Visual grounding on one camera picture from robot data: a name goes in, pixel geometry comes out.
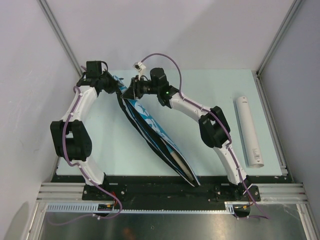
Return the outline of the white shuttlecock tube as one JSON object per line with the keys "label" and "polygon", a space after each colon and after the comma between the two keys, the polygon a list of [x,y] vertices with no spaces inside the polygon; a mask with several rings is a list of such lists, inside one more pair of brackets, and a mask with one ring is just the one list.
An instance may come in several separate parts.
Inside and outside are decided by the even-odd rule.
{"label": "white shuttlecock tube", "polygon": [[240,96],[235,102],[248,166],[256,169],[262,168],[264,161],[248,98]]}

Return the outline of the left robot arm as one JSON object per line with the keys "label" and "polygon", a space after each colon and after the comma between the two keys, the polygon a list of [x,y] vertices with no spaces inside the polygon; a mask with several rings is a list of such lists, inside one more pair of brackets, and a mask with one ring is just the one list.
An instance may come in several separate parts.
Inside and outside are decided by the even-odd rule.
{"label": "left robot arm", "polygon": [[93,143],[85,126],[85,118],[102,91],[113,94],[119,86],[105,61],[87,61],[83,74],[72,88],[74,98],[67,112],[60,120],[50,124],[56,155],[70,167],[79,169],[85,182],[94,186],[93,194],[100,200],[110,196],[111,188],[103,183],[105,173],[91,156]]}

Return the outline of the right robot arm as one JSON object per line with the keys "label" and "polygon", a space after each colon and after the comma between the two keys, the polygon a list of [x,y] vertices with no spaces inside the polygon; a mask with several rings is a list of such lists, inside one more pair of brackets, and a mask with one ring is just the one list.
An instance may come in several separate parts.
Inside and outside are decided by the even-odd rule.
{"label": "right robot arm", "polygon": [[169,84],[165,71],[161,67],[150,70],[149,80],[142,80],[145,72],[144,65],[139,66],[135,63],[133,68],[138,75],[131,79],[128,89],[121,97],[136,100],[144,95],[156,95],[162,106],[177,110],[195,120],[199,125],[202,141],[219,156],[227,173],[227,179],[233,184],[230,188],[231,196],[237,201],[247,197],[252,184],[236,157],[230,136],[231,130],[222,109],[218,106],[208,108],[186,97],[181,90]]}

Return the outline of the blue badminton racket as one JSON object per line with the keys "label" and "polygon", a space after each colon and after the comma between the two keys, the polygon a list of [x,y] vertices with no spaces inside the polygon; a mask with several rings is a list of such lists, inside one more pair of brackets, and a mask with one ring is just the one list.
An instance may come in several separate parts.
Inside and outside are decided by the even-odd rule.
{"label": "blue badminton racket", "polygon": [[166,141],[162,142],[164,144],[163,153],[167,164],[192,187],[199,187],[201,184],[198,177],[185,158],[171,144]]}

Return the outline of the blue sport racket bag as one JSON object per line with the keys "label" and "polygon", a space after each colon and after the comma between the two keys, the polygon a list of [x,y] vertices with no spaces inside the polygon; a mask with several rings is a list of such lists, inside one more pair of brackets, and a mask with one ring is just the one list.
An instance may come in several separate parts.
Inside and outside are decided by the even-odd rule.
{"label": "blue sport racket bag", "polygon": [[131,125],[144,138],[144,140],[152,149],[152,151],[168,165],[163,150],[163,141],[166,141],[167,143],[171,144],[183,156],[177,145],[172,141],[172,139],[167,135],[163,128],[152,117],[152,115],[149,114],[149,112],[138,100],[121,98],[121,94],[127,89],[127,87],[123,83],[122,78],[119,78],[116,75],[114,76],[114,78],[122,83],[120,91],[116,92],[117,101],[122,112],[125,114]]}

